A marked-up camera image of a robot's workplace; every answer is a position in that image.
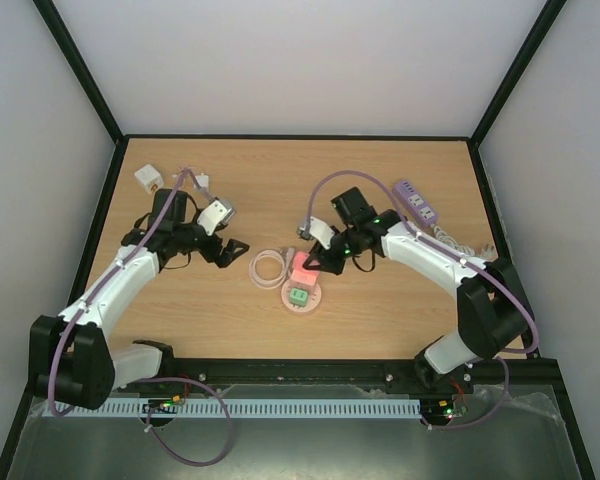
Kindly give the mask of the round pink socket base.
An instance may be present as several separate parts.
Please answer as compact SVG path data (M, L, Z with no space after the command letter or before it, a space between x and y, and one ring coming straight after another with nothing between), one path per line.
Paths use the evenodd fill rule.
M313 289L292 286L286 281L281 288L281 300L287 310L294 314L309 314L317 309L322 300L322 289L316 284Z

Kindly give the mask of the white charger plug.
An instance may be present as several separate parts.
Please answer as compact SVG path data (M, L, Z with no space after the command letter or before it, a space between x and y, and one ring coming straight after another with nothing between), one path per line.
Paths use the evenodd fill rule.
M209 193L210 178L206 174L196 174L194 176L194 188L203 193Z

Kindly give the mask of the red pink plug adapter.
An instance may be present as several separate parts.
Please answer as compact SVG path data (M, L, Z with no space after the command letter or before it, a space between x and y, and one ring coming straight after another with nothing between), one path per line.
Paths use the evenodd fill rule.
M309 254L307 252L297 251L292 260L292 271L307 272L307 269L304 267L304 263L308 257Z

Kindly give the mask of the white tiger cube plug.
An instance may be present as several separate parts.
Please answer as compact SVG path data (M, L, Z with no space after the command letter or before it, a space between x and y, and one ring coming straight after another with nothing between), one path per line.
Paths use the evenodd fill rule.
M134 178L142 189L149 195L164 187L164 179L158 170L146 164L134 172Z

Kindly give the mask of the purple power strip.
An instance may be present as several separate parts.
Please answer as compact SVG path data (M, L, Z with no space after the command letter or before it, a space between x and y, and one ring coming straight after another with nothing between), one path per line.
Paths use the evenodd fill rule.
M408 180L401 179L395 182L392 192L421 228L433 228L437 224L437 212Z

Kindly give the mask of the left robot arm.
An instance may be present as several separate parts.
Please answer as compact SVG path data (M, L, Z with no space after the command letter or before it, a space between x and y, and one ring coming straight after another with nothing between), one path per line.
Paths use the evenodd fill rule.
M182 190L158 190L151 211L134 222L114 260L89 289L58 315L40 316L33 323L28 385L34 395L95 410L111 391L159 375L172 347L139 340L113 352L109 337L118 320L173 257L199 254L226 268L249 249L218 234L235 214L229 201L213 197L188 219L186 208L193 201Z

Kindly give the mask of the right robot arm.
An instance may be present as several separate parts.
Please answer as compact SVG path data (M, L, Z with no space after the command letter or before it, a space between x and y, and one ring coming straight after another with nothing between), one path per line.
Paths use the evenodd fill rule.
M528 299L510 261L461 254L424 233L401 212L377 212L356 187L333 198L331 205L342 230L312 214L298 228L301 238L314 243L306 269L340 275L346 262L369 251L374 258L413 269L455 300L456 327L414 358L423 389L438 391L461 365L492 359L524 333L535 333Z

